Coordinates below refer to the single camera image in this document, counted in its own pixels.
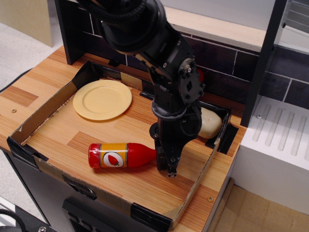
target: white ledge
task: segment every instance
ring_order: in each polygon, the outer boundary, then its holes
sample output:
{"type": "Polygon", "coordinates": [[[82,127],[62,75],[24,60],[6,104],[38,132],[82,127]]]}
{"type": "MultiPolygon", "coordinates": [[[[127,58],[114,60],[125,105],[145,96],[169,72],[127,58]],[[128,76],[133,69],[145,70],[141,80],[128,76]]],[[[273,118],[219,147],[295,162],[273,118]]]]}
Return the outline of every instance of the white ledge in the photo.
{"type": "Polygon", "coordinates": [[[178,31],[260,52],[266,31],[165,7],[168,22],[178,31]]]}

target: black tape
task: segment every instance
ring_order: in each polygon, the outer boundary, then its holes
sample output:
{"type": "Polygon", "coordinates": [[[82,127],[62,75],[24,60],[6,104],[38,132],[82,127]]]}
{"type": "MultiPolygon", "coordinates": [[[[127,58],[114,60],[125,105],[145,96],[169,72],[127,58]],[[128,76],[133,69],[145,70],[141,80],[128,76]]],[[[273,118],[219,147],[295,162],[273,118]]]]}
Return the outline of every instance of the black tape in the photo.
{"type": "Polygon", "coordinates": [[[136,203],[131,206],[131,217],[158,232],[167,232],[172,222],[172,219],[136,203]]]}

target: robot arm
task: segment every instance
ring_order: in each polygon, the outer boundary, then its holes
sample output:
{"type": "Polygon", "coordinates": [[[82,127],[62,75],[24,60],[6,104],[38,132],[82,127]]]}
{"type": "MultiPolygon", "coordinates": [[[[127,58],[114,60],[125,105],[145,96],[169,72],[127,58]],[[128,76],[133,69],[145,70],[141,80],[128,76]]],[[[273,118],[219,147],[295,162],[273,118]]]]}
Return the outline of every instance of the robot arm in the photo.
{"type": "Polygon", "coordinates": [[[193,50],[168,23],[159,0],[78,0],[101,25],[103,38],[120,53],[149,67],[154,85],[152,110],[158,122],[150,128],[157,167],[176,176],[183,147],[201,127],[199,81],[193,50]]]}

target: red bottle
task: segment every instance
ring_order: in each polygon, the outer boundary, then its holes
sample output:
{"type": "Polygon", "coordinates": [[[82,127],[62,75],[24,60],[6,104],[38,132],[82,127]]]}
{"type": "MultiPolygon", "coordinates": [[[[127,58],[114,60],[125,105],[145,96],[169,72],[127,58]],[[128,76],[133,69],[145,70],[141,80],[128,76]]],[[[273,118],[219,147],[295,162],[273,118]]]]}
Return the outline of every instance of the red bottle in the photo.
{"type": "Polygon", "coordinates": [[[142,144],[91,144],[88,161],[92,168],[132,168],[156,159],[156,150],[142,144]]]}

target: tomato logo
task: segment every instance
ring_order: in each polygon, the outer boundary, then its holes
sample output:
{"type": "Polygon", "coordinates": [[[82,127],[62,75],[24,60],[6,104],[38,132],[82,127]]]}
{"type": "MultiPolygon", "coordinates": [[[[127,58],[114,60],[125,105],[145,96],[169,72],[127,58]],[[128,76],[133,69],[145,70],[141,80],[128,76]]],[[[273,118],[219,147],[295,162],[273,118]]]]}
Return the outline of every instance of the tomato logo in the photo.
{"type": "Polygon", "coordinates": [[[120,168],[124,165],[121,156],[114,151],[106,152],[103,157],[103,162],[108,167],[120,168]]]}

